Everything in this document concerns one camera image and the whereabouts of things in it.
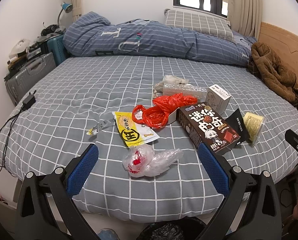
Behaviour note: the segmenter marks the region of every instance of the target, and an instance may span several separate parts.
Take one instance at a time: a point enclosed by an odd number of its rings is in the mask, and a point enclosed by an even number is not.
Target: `bed frame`
[[[262,22],[259,41],[267,43],[280,56],[282,62],[297,76],[298,36],[275,25]]]

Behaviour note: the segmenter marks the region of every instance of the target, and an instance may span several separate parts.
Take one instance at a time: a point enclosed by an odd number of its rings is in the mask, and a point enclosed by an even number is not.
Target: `metal screw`
[[[56,174],[61,174],[63,171],[64,171],[64,169],[59,167],[59,168],[56,168],[55,173]]]
[[[233,171],[236,173],[240,173],[242,171],[242,169],[239,166],[234,166]]]
[[[33,172],[31,172],[31,171],[28,172],[27,175],[26,175],[26,177],[27,177],[28,179],[30,179],[32,176],[33,176]]]
[[[264,175],[268,178],[268,177],[270,177],[270,172],[269,171],[264,171]]]

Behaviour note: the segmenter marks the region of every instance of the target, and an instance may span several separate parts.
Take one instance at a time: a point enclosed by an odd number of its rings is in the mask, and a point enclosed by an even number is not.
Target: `blue lamp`
[[[58,15],[58,21],[57,21],[59,26],[60,26],[59,19],[60,19],[60,15],[61,15],[62,11],[64,10],[65,13],[70,13],[72,11],[72,9],[73,9],[73,5],[71,3],[62,2],[61,3],[61,7],[62,7],[62,9],[61,9],[61,11],[60,11],[60,13]]]

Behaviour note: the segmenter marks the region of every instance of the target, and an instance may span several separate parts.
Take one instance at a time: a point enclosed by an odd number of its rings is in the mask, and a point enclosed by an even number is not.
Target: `brown cookie box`
[[[204,143],[209,150],[223,155],[235,147],[240,136],[206,102],[183,106],[177,110],[177,120],[198,148]]]

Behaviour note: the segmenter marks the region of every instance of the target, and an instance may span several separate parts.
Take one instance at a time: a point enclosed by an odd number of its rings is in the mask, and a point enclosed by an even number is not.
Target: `cartoon character with white hair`
[[[222,140],[218,137],[218,134],[213,129],[207,129],[205,131],[206,139],[211,139],[213,143],[217,143],[218,145],[222,145]]]

